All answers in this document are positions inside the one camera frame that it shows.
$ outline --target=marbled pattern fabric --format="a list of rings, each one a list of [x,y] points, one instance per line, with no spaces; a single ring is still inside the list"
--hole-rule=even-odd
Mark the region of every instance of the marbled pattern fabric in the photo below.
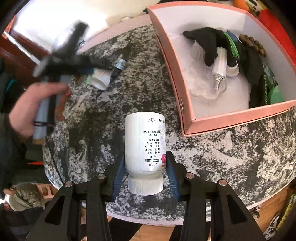
[[[124,120],[128,114],[153,111],[166,119],[167,150],[189,172],[217,182],[224,178],[246,206],[254,206],[278,192],[296,176],[295,111],[227,130],[184,138],[173,89],[153,27],[143,26],[101,43],[85,52],[128,60],[120,77],[101,92],[73,80],[73,94],[65,108],[66,121],[58,123],[49,142],[64,181],[90,180],[102,173],[124,150]],[[60,187],[47,147],[46,174]],[[154,196],[128,191],[126,176],[111,216],[155,225],[182,224],[184,203],[172,197],[164,173],[164,190]],[[207,217],[210,206],[207,204]]]

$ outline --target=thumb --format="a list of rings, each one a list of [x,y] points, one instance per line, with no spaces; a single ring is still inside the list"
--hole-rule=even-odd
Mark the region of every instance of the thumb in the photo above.
[[[26,91],[32,97],[32,102],[39,103],[52,95],[65,93],[69,90],[67,84],[62,83],[35,83]]]

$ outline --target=bottle label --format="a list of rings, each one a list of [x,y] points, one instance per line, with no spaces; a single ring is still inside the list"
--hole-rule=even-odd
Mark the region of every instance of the bottle label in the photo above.
[[[126,61],[124,59],[119,60],[119,62],[116,64],[115,68],[120,69],[121,71],[124,70],[126,66]]]
[[[140,118],[140,169],[143,172],[166,167],[165,119],[153,113]]]

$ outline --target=bottle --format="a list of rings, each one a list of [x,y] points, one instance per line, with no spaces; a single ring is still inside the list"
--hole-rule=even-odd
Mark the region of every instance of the bottle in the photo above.
[[[165,118],[154,112],[137,112],[125,121],[125,165],[128,190],[154,195],[163,190],[166,167]]]
[[[111,80],[116,80],[120,73],[124,70],[127,62],[124,59],[119,60],[119,62],[116,64],[112,74],[111,74]]]

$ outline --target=white wall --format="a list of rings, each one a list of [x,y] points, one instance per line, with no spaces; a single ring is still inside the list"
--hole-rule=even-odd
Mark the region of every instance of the white wall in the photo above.
[[[119,23],[123,17],[138,16],[159,0],[31,0],[18,14],[14,29],[48,51],[57,35],[77,20],[89,29],[85,40]]]

